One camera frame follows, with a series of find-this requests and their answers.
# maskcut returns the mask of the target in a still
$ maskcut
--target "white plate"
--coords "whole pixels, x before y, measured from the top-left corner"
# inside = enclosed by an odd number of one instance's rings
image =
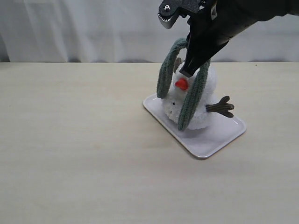
[[[227,118],[217,114],[211,126],[205,129],[179,131],[162,110],[161,99],[156,94],[147,97],[143,106],[166,128],[186,149],[199,160],[205,160],[246,131],[246,124],[238,117]]]

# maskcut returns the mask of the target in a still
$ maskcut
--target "white curtain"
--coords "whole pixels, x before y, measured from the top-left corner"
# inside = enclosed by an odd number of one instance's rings
[[[1,0],[0,60],[11,62],[161,62],[188,34],[187,19],[167,30],[162,0]],[[299,62],[299,17],[258,23],[213,61]]]

